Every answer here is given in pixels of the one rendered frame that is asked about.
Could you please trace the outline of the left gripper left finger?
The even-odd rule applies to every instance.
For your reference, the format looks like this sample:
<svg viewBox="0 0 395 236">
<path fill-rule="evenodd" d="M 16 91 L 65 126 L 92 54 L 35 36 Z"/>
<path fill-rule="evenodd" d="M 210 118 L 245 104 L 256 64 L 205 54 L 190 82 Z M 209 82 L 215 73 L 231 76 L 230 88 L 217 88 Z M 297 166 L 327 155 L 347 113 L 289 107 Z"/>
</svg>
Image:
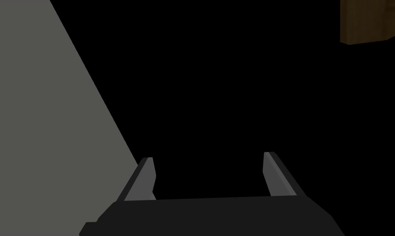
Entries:
<svg viewBox="0 0 395 236">
<path fill-rule="evenodd" d="M 155 182 L 154 160 L 152 157 L 143 158 L 116 201 L 156 200 L 153 193 Z"/>
</svg>

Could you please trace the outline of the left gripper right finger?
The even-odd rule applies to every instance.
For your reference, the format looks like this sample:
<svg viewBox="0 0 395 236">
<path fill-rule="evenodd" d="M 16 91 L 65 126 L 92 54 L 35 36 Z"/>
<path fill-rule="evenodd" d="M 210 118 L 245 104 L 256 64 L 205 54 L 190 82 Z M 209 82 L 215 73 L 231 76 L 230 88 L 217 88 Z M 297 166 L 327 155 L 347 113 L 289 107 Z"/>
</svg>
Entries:
<svg viewBox="0 0 395 236">
<path fill-rule="evenodd" d="M 271 196 L 305 195 L 275 152 L 264 152 L 263 175 Z"/>
</svg>

